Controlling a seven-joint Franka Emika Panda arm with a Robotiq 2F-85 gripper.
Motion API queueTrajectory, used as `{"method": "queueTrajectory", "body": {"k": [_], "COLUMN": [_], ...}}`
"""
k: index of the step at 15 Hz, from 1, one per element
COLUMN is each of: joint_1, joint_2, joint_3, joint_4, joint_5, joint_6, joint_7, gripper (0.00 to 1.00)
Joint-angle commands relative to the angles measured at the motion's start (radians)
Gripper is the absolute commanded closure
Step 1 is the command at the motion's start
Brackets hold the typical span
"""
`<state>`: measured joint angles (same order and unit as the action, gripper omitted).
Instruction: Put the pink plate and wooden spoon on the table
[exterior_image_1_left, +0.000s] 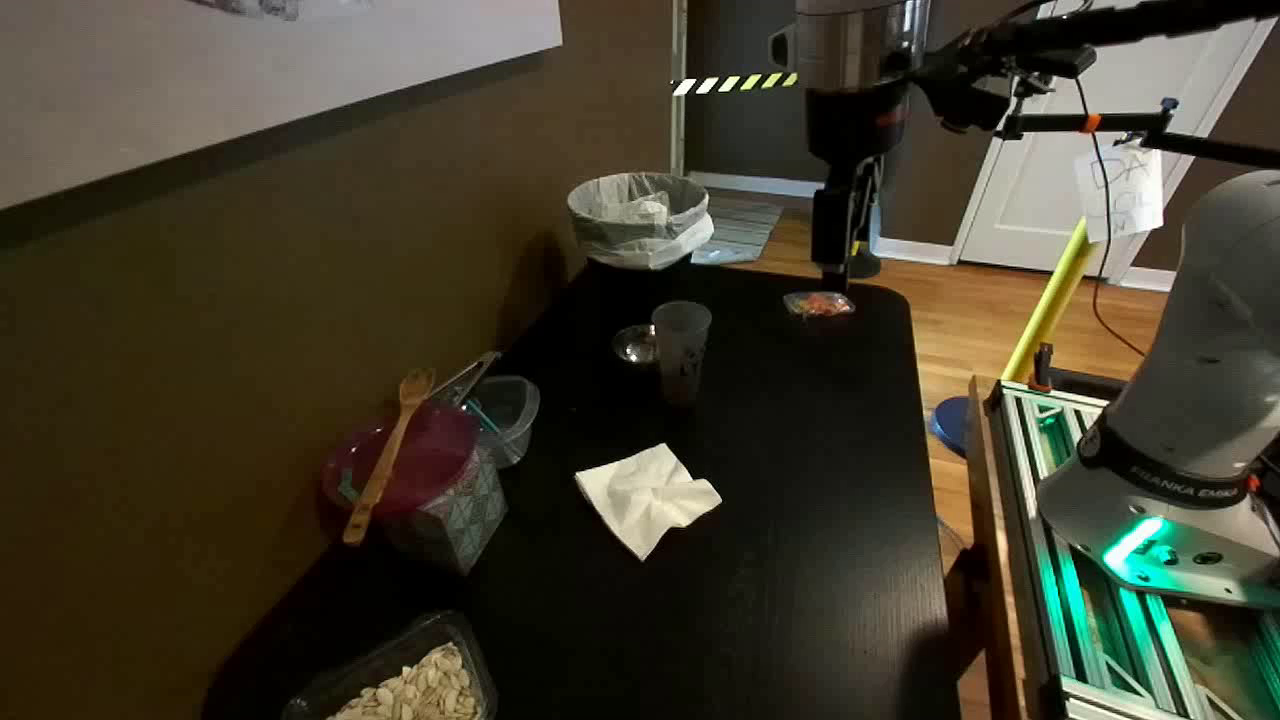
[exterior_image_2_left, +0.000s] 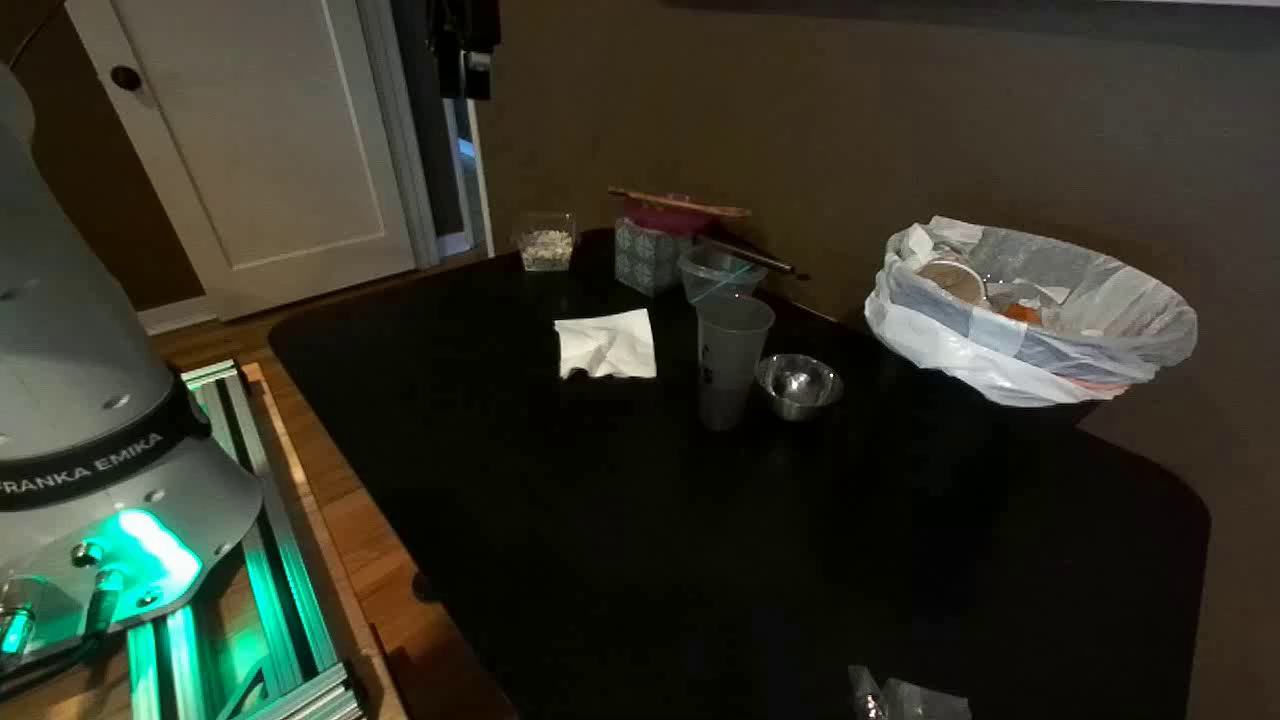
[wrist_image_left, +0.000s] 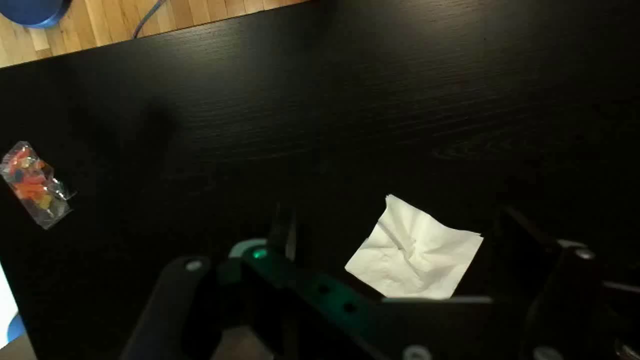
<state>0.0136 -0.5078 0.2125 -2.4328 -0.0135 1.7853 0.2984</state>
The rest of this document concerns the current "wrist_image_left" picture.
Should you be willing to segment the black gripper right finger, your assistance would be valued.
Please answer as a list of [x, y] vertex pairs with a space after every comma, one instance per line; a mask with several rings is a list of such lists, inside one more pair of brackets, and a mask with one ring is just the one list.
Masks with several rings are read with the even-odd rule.
[[508, 299], [533, 301], [556, 268], [561, 247], [517, 209], [502, 209], [494, 229], [499, 285]]

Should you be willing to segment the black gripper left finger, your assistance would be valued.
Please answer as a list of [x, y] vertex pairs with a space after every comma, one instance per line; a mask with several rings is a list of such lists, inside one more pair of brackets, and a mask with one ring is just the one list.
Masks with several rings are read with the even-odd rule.
[[279, 204], [272, 219], [268, 245], [276, 248], [284, 259], [294, 260], [297, 239], [298, 239], [297, 210], [290, 207]]

